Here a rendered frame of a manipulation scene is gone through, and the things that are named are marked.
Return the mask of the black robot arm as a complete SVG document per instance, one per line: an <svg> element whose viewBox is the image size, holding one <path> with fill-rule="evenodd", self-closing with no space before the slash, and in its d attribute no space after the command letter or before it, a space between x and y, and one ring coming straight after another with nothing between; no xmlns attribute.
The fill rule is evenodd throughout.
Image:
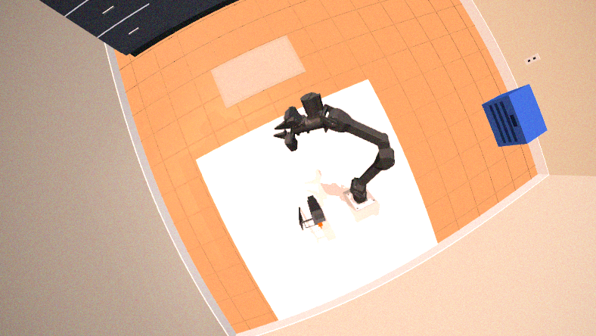
<svg viewBox="0 0 596 336"><path fill-rule="evenodd" d="M378 147L376 159L369 166L360 178L354 177L350 186L350 193L357 204L365 202L367 198L367 184L383 170L388 170L395 164L394 150L390 146L389 136L384 132L378 132L370 126L365 125L339 109L322 103L321 94L309 92L300 98L303 108L308 115L308 124L311 131L324 129L335 132L348 132L362 138ZM326 117L327 112L329 113ZM283 119L293 130L303 126L305 114L300 114L294 108L289 107Z"/></svg>

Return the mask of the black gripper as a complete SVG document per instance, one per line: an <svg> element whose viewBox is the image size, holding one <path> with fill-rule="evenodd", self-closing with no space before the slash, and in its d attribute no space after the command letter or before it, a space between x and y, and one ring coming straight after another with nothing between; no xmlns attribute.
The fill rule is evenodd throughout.
<svg viewBox="0 0 596 336"><path fill-rule="evenodd" d="M288 147L288 149L290 151L296 151L297 146L298 146L298 141L296 140L295 134L297 134L297 136L299 136L300 133L302 133L302 132L307 132L307 134L309 134L311 131L309 128L309 124L308 124L308 116L305 116L303 118L303 121L305 121L303 126L301 126L298 129L294 129L294 130L290 126L287 125L287 122L283 121L282 123L277 125L274 128L274 130L284 130L284 131L274 134L273 136L276 138L284 139L284 144ZM286 131L286 129L290 129L290 131Z"/></svg>

